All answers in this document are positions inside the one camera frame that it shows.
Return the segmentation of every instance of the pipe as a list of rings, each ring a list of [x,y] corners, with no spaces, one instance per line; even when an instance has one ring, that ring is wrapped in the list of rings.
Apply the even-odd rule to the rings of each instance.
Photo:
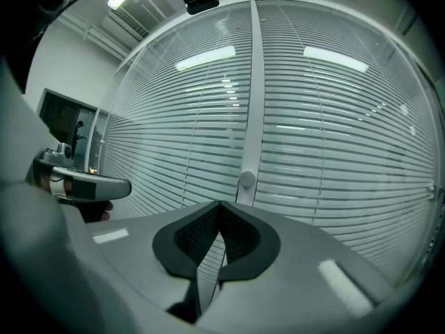
[[[101,31],[99,31],[95,27],[87,24],[82,19],[79,19],[77,16],[74,16],[73,14],[64,12],[58,18],[58,20],[79,33],[83,34],[84,31],[88,30],[87,37],[90,40],[92,40],[95,43],[97,43],[99,41],[100,43],[97,43],[97,44],[100,47],[102,47],[106,51],[112,53],[112,55],[118,57],[120,60],[124,59],[129,54],[129,51],[127,49],[125,49],[123,46],[119,45],[112,38],[108,37],[107,35],[105,35]]]
[[[81,35],[83,35],[85,33],[85,29],[82,29],[82,27],[78,26],[74,22],[69,21],[63,15],[61,15],[58,18],[58,21],[62,22],[64,25],[66,25],[67,27],[70,27],[72,30],[80,33]],[[105,49],[107,52],[111,53],[112,55],[114,55],[114,57],[120,59],[121,61],[123,61],[125,59],[125,57],[126,57],[125,54],[119,53],[114,48],[112,48],[108,44],[106,44],[104,41],[102,41],[99,38],[93,36],[90,32],[87,33],[87,38],[89,40],[91,40],[92,42],[96,43],[98,46],[100,46],[101,48]]]

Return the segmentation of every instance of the doorway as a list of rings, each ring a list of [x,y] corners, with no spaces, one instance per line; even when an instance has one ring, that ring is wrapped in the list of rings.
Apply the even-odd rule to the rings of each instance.
[[[95,110],[47,91],[44,95],[40,118],[49,132],[61,143],[72,147],[74,167],[85,168],[88,136]]]

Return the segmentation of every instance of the person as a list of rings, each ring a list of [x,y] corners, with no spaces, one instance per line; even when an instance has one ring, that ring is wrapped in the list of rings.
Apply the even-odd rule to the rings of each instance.
[[[84,126],[85,126],[85,124],[83,123],[83,121],[82,121],[82,120],[79,120],[79,121],[77,122],[77,124],[76,124],[76,127],[74,128],[74,136],[73,136],[73,138],[72,138],[72,144],[71,144],[71,148],[72,148],[71,158],[72,158],[72,159],[74,158],[74,152],[76,151],[76,145],[77,145],[77,142],[78,142],[79,140],[81,140],[82,138],[85,138],[84,136],[79,136],[79,135],[77,134],[77,132],[79,131],[79,129],[80,129],[81,127],[84,127]]]

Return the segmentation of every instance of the air vent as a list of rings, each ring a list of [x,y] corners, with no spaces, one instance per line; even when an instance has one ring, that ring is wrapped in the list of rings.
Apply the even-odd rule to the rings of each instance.
[[[131,28],[131,30],[133,30],[141,38],[145,38],[148,36],[148,31],[139,22],[137,22],[129,13],[127,13],[123,8],[118,8],[117,10],[110,9],[110,15],[111,15],[111,17],[114,17],[114,20],[116,22],[119,23],[119,20],[124,22],[129,28]]]

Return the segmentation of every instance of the window blinds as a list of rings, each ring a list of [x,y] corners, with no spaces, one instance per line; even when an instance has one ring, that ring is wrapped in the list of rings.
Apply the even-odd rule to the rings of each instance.
[[[375,31],[307,4],[257,5],[266,94],[254,205],[322,227],[396,282],[433,216],[435,154],[420,94],[380,60],[376,48],[388,42]],[[306,58],[307,46],[369,68]]]
[[[250,4],[213,10],[148,44],[112,108],[104,174],[129,178],[127,216],[235,200],[250,94]],[[178,71],[192,56],[235,56]]]
[[[254,82],[265,83],[265,98],[253,205],[323,228],[397,283],[435,216],[427,187],[437,182],[435,133],[419,84],[392,42],[352,17],[307,3],[256,4],[265,73]],[[234,56],[177,68],[231,46]],[[304,57],[305,47],[368,69]],[[250,98],[251,69],[250,3],[198,15],[141,51],[102,148],[101,173],[133,184],[115,218],[235,201],[249,105],[260,100]],[[207,255],[220,263],[223,248],[219,237]],[[199,269],[204,306],[216,283],[210,261]]]

